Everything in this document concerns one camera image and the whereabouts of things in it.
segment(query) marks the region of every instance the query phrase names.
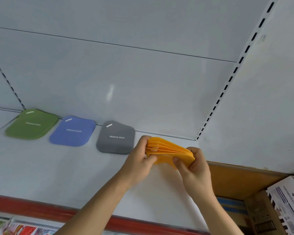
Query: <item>green silicone pad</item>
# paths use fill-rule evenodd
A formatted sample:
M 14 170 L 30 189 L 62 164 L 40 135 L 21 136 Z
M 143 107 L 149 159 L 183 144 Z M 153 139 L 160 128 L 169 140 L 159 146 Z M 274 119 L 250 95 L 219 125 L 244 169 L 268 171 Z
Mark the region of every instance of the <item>green silicone pad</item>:
M 6 129 L 13 138 L 37 139 L 43 137 L 58 121 L 58 116 L 37 109 L 24 110 Z

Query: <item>red shelf edge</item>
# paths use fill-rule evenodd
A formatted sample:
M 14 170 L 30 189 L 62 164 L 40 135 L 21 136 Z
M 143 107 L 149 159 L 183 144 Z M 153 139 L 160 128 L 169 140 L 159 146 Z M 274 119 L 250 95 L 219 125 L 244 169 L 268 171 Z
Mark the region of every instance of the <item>red shelf edge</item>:
M 78 209 L 0 196 L 0 212 L 65 223 L 78 212 Z M 204 235 L 196 231 L 171 228 L 166 225 L 162 226 L 118 216 L 112 216 L 105 229 L 135 235 Z

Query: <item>person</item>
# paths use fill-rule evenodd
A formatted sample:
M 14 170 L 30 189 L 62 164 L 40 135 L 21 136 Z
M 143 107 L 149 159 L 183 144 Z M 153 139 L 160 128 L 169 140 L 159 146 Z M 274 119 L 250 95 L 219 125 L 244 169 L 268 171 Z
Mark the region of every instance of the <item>person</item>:
M 93 198 L 55 235 L 100 235 L 124 194 L 142 181 L 157 160 L 156 155 L 145 158 L 150 136 L 142 136 L 128 155 L 122 168 L 94 195 Z M 186 168 L 177 157 L 174 165 L 181 174 L 186 192 L 196 203 L 212 235 L 242 235 L 243 233 L 224 211 L 212 190 L 210 170 L 203 152 L 189 147 L 195 160 Z

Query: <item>orange silicone pad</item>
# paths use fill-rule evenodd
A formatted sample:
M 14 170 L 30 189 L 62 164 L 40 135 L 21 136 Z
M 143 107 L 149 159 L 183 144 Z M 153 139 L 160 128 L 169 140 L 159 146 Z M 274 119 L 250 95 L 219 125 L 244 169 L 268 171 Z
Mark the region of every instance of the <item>orange silicone pad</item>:
M 187 167 L 195 160 L 190 150 L 158 137 L 152 137 L 148 140 L 146 155 L 149 157 L 151 154 L 158 157 L 155 164 L 168 163 L 174 168 L 176 167 L 172 161 L 173 157 L 179 157 Z

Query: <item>gray silicone pad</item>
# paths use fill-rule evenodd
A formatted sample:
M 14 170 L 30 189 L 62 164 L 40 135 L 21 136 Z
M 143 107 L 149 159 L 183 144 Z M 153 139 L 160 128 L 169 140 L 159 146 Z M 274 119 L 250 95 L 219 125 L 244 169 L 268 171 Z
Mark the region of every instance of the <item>gray silicone pad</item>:
M 102 153 L 129 154 L 133 149 L 134 139 L 133 127 L 107 121 L 101 128 L 96 147 Z

